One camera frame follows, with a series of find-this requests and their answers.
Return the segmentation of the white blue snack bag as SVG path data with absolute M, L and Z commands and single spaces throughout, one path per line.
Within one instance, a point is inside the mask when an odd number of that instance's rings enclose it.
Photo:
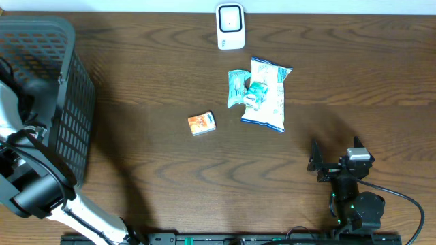
M 259 110 L 245 106 L 241 117 L 243 123 L 266 126 L 280 133 L 285 131 L 284 82 L 292 71 L 292 67 L 283 67 L 255 56 L 251 58 L 249 87 L 253 82 L 261 82 L 268 86 L 268 93 Z

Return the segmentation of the green white small box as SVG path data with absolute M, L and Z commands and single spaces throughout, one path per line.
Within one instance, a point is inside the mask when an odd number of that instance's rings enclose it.
M 261 82 L 253 82 L 243 97 L 243 103 L 246 106 L 259 110 L 262 103 L 266 100 L 268 86 Z

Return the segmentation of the teal snack packet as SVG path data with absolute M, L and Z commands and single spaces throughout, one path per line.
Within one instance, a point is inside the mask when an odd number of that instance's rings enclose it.
M 247 92 L 246 81 L 251 78 L 251 73 L 245 70 L 232 70 L 228 72 L 228 102 L 230 108 L 233 105 L 241 104 Z

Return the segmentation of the orange small snack box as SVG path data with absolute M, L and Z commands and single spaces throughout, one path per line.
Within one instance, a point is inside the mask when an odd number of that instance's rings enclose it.
M 216 129 L 216 122 L 211 111 L 188 118 L 188 124 L 193 136 L 208 133 Z

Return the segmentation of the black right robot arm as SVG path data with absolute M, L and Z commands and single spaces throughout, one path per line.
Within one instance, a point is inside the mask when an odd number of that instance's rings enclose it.
M 318 182 L 331 184 L 330 211 L 338 218 L 339 224 L 332 237 L 372 235 L 381 227 L 384 198 L 372 192 L 361 192 L 358 188 L 358 181 L 369 175 L 374 161 L 357 137 L 354 146 L 348 148 L 337 163 L 326 163 L 317 142 L 312 142 L 307 170 L 317 173 Z

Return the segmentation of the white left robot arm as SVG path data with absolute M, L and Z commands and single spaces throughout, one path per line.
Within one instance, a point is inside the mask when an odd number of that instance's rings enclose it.
M 29 98 L 19 85 L 1 80 L 1 147 L 17 154 L 1 175 L 1 203 L 23 218 L 63 223 L 94 244 L 146 244 L 116 216 L 85 197 L 67 164 L 43 144 L 46 127 L 28 125 L 22 104 Z

